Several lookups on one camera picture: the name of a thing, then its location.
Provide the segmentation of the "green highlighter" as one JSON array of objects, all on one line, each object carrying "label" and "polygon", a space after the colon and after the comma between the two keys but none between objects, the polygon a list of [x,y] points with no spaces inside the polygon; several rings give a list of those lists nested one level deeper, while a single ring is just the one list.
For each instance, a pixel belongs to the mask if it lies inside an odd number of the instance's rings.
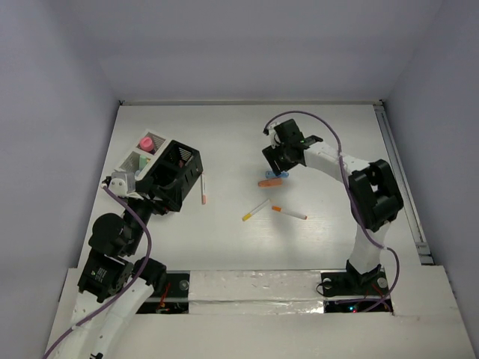
[{"label": "green highlighter", "polygon": [[138,171],[143,171],[149,161],[150,161],[150,158],[144,155],[140,155],[138,158]]}]

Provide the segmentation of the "orange correction tape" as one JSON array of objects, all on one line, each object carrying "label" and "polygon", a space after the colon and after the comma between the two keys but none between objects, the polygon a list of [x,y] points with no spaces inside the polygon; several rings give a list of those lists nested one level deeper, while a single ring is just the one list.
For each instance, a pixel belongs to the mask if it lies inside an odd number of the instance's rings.
[{"label": "orange correction tape", "polygon": [[283,184],[282,178],[271,178],[271,179],[261,180],[258,182],[257,185],[260,188],[271,188],[271,187],[281,186],[282,184]]}]

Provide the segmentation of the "white pen yellow cap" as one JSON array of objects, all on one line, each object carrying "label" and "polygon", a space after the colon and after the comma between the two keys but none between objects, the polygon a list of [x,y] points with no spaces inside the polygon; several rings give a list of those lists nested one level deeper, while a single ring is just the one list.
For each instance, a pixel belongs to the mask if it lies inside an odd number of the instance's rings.
[{"label": "white pen yellow cap", "polygon": [[247,221],[250,219],[252,216],[257,214],[259,211],[261,211],[263,208],[267,207],[270,204],[270,199],[264,200],[262,203],[257,205],[255,208],[253,208],[251,211],[249,211],[247,214],[245,214],[242,217],[242,221]]}]

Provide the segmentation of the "blue correction tape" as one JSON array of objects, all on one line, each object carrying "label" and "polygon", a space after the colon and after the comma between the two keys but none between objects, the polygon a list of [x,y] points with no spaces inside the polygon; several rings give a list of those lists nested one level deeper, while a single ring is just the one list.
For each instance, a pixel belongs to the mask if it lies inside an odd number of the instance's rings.
[{"label": "blue correction tape", "polygon": [[266,171],[265,178],[266,179],[274,179],[274,178],[288,178],[289,173],[282,171],[280,174],[276,174],[274,171]]}]

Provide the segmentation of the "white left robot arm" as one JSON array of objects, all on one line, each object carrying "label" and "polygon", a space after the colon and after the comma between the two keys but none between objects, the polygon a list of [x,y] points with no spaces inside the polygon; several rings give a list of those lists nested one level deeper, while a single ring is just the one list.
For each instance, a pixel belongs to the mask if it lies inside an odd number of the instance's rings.
[{"label": "white left robot arm", "polygon": [[131,173],[115,172],[101,187],[123,213],[106,213],[94,222],[72,334],[57,358],[112,358],[135,314],[182,313],[188,308],[184,301],[189,276],[169,273],[152,257],[147,229],[152,215],[180,209],[181,181],[154,175],[137,180]]}]

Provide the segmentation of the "white pen orange cap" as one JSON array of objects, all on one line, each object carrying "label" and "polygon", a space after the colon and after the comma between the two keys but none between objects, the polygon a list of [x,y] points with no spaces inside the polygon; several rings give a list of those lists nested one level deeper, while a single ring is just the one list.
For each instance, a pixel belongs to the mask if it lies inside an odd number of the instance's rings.
[{"label": "white pen orange cap", "polygon": [[288,215],[290,217],[301,219],[301,220],[307,220],[308,219],[307,215],[304,215],[302,213],[299,213],[299,212],[296,212],[296,211],[293,211],[293,210],[290,210],[290,209],[286,209],[284,207],[272,206],[272,210],[275,211],[275,212],[279,212],[281,214],[284,214],[284,215]]}]

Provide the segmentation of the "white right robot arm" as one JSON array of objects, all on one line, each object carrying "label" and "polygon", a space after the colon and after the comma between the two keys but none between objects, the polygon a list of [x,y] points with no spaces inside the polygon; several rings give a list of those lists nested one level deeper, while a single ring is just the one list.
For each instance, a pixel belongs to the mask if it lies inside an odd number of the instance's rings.
[{"label": "white right robot arm", "polygon": [[367,295],[382,278],[380,254],[385,248],[385,235],[403,209],[390,164],[383,159],[357,159],[316,135],[304,136],[293,119],[270,122],[263,132],[270,145],[262,154],[275,174],[302,165],[344,185],[357,223],[353,251],[344,271],[324,274],[318,288],[326,297]]}]

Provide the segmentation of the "white pen pink cap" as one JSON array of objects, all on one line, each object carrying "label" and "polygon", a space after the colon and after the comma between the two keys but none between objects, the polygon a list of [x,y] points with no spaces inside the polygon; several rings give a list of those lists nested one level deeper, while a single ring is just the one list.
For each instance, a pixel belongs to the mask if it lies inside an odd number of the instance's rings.
[{"label": "white pen pink cap", "polygon": [[202,205],[207,204],[207,190],[206,190],[206,181],[205,181],[205,175],[201,174],[201,203]]}]

